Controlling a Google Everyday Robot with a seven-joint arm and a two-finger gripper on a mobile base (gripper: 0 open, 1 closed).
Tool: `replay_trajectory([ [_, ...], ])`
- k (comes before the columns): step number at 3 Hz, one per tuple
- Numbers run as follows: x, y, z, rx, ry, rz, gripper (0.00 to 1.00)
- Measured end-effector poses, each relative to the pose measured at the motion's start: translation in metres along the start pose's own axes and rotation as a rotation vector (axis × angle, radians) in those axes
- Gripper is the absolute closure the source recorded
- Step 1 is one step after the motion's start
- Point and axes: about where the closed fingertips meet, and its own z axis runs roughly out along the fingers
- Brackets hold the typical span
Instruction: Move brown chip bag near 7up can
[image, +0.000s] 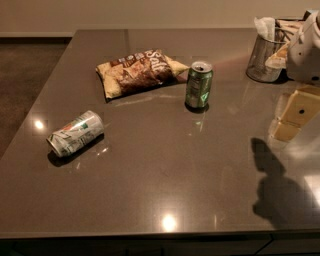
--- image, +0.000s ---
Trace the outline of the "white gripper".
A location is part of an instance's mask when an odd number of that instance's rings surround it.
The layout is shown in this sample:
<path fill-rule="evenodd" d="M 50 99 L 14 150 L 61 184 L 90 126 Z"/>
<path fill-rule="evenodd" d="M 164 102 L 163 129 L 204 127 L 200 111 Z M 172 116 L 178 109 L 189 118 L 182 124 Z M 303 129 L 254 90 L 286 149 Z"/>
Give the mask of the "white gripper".
<path fill-rule="evenodd" d="M 320 84 L 320 13 L 312 12 L 292 37 L 287 52 L 286 71 L 292 80 Z M 310 85 L 279 97 L 269 135 L 291 141 L 320 111 L 320 88 Z"/>

